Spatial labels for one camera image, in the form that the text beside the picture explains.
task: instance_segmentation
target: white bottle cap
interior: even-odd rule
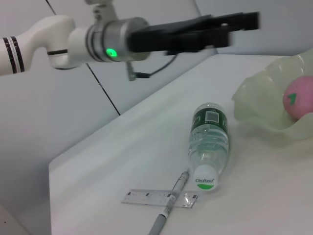
[[[219,183],[219,173],[212,165],[200,165],[194,171],[193,181],[199,189],[213,190]]]

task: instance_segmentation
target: gray wall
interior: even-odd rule
[[[44,0],[0,7],[1,37],[52,15]],[[118,117],[86,66],[54,70],[46,51],[31,71],[0,77],[0,203],[34,235],[49,234],[50,161]]]
[[[1,235],[30,235],[20,223],[0,205],[0,234]]]
[[[198,15],[192,0],[115,0],[121,18],[143,16],[152,24],[186,20]],[[58,14],[75,18],[77,26],[93,23],[84,0],[51,0]],[[52,15],[45,0],[9,0],[0,7],[1,37],[19,35]],[[165,86],[211,51],[179,56],[157,76],[129,82],[124,64],[91,67],[121,113]],[[155,53],[136,63],[150,72],[170,57]],[[0,78],[0,203],[33,235],[50,234],[48,164],[98,130],[117,112],[86,66],[58,71],[46,51],[35,53],[29,72]]]
[[[296,55],[313,47],[312,0],[195,0],[202,15],[261,12],[261,30],[233,33],[222,54]]]

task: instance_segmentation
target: metal ruler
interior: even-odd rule
[[[179,195],[176,199],[174,207],[191,209],[199,196],[199,192],[132,189],[126,193],[122,203],[166,206],[168,203],[167,199],[171,195]]]

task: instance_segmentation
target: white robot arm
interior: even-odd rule
[[[55,69],[73,69],[87,62],[126,62],[132,81],[143,73],[134,73],[131,61],[145,60],[151,51],[178,54],[198,52],[208,45],[226,47],[229,32],[259,28],[258,13],[149,26],[138,17],[118,20],[112,0],[85,1],[97,4],[96,21],[89,28],[75,28],[68,16],[51,16],[20,36],[0,39],[0,75],[29,70],[35,50],[45,47]]]

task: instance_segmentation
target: pen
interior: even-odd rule
[[[172,191],[182,191],[184,188],[187,180],[189,178],[189,170],[184,171],[181,176],[176,181]],[[162,212],[157,216],[155,223],[153,224],[150,232],[148,235],[159,235],[161,230],[164,227],[164,224],[170,215],[176,199],[179,197],[179,193],[172,193],[169,198],[167,199],[167,204]]]

